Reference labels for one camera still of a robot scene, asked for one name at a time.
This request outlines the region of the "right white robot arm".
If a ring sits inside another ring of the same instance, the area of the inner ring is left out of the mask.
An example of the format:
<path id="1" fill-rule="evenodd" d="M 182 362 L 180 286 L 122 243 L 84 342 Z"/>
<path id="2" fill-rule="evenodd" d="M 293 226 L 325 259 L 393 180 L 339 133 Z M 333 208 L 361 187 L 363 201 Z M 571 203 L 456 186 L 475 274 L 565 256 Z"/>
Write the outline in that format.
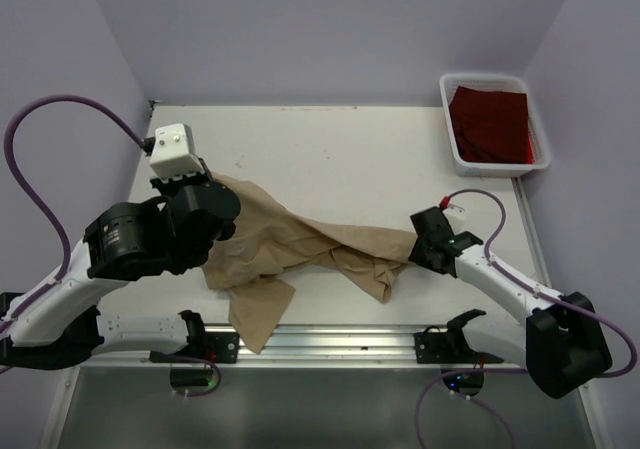
<path id="1" fill-rule="evenodd" d="M 482 355 L 527 371 L 546 395 L 559 399 L 604 375 L 613 364 L 594 306 L 579 292 L 563 295 L 505 264 L 469 231 L 455 233 L 442 208 L 410 217 L 417 239 L 413 264 L 480 290 L 507 312 L 470 309 L 414 336 L 419 361 L 454 364 Z"/>

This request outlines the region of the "beige t shirt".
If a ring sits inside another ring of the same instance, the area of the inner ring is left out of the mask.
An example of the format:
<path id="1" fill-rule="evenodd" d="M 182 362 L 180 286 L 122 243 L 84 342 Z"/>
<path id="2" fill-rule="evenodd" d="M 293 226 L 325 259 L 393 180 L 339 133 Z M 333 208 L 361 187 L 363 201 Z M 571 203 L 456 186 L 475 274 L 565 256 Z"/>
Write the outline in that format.
<path id="1" fill-rule="evenodd" d="M 202 271 L 207 287 L 229 295 L 228 321 L 246 347 L 260 353 L 295 289 L 281 275 L 307 266 L 337 271 L 380 303 L 409 266 L 414 234 L 331 224 L 290 212 L 250 181 L 219 176 L 240 199 L 235 234 L 217 242 Z"/>

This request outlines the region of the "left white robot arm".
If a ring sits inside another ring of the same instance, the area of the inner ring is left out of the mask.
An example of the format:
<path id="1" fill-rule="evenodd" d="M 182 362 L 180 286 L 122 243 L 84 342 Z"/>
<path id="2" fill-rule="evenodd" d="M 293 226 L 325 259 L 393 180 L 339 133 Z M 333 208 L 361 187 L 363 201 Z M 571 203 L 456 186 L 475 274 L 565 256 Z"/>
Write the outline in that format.
<path id="1" fill-rule="evenodd" d="M 45 293 L 1 296 L 1 363 L 59 370 L 110 352 L 147 351 L 151 361 L 209 359 L 201 316 L 183 310 L 131 318 L 105 312 L 106 295 L 164 272 L 203 265 L 217 241 L 230 239 L 241 212 L 238 196 L 209 175 L 151 181 L 159 194 L 113 205 L 94 220 Z"/>

